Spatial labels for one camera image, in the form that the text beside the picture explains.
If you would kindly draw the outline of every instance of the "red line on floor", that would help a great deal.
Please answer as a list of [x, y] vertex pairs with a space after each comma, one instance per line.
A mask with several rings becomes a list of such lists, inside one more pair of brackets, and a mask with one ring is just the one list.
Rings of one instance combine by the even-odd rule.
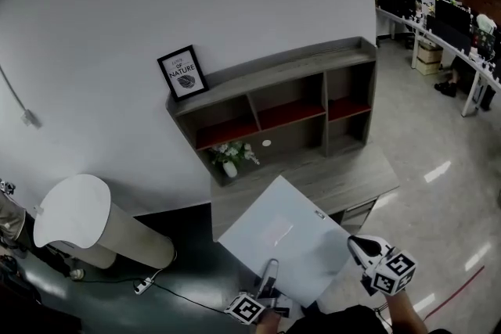
[[463, 291], [468, 284], [470, 284], [473, 280], [475, 280], [475, 278], [481, 273], [482, 270], [485, 269], [485, 266], [482, 266], [481, 268], [478, 269], [478, 271], [467, 281], [465, 282], [462, 286], [460, 286], [460, 288], [455, 291], [449, 298], [447, 298], [444, 302], [440, 303], [434, 310], [432, 310], [430, 313], [428, 313], [426, 315], [426, 317], [424, 318], [423, 321], [425, 321], [427, 318], [429, 318], [432, 314], [434, 314], [435, 312], [438, 312], [440, 311], [440, 309], [442, 309], [442, 307], [444, 307], [452, 298], [454, 298], [456, 295], [458, 295], [461, 291]]

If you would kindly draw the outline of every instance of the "power strip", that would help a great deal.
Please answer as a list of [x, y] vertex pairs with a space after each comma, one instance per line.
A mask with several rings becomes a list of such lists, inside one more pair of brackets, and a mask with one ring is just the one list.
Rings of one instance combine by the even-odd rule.
[[134, 288], [135, 295], [141, 295], [152, 285], [153, 285], [153, 280], [150, 277], [148, 277], [144, 281], [141, 281], [141, 284], [139, 284], [137, 287]]

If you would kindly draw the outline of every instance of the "small white vase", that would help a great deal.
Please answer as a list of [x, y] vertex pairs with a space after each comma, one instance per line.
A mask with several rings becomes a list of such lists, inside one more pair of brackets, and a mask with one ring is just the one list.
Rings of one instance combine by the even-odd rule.
[[238, 174], [238, 171], [236, 171], [236, 167], [235, 164], [233, 164], [233, 162], [224, 162], [222, 164], [222, 168], [225, 170], [228, 177], [230, 178], [234, 178]]

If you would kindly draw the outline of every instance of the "framed poster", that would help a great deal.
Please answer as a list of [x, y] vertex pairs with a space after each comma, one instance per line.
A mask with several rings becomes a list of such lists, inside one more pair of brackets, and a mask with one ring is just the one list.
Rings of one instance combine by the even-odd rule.
[[193, 45], [157, 59], [176, 102], [208, 91]]

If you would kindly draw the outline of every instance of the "tiled floor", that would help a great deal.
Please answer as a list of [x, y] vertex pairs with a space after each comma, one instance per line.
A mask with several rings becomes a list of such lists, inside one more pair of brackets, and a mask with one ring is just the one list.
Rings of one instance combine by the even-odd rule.
[[[427, 320], [430, 329], [454, 334], [487, 333], [501, 318], [501, 95], [492, 111], [462, 118], [466, 98], [446, 98], [433, 89], [436, 76], [409, 68], [410, 51], [397, 42], [380, 48], [377, 99], [371, 136], [381, 146], [401, 186], [380, 199], [362, 233], [379, 235], [408, 250], [419, 270], [408, 287], [420, 315], [453, 294], [481, 266], [485, 269], [454, 300]], [[238, 263], [210, 238], [208, 205], [144, 217], [172, 236], [181, 250], [159, 283], [208, 306], [222, 309], [241, 287]], [[141, 296], [130, 282], [77, 284], [33, 258], [23, 265], [44, 301], [75, 314], [87, 333], [246, 332], [226, 316], [206, 311], [159, 289]], [[116, 280], [150, 273], [121, 259], [88, 278]], [[351, 261], [319, 301], [324, 311], [356, 303], [378, 306], [359, 283]]]
[[[485, 266], [426, 323], [454, 334], [488, 333], [501, 318], [499, 99], [492, 111], [462, 118], [466, 96], [436, 92], [438, 77], [411, 70], [411, 56], [397, 42], [381, 44], [371, 135], [401, 186], [379, 201], [361, 233], [382, 236], [418, 260], [408, 293], [422, 317]], [[320, 300], [323, 310], [383, 304], [380, 294], [364, 293], [359, 279], [350, 262]]]

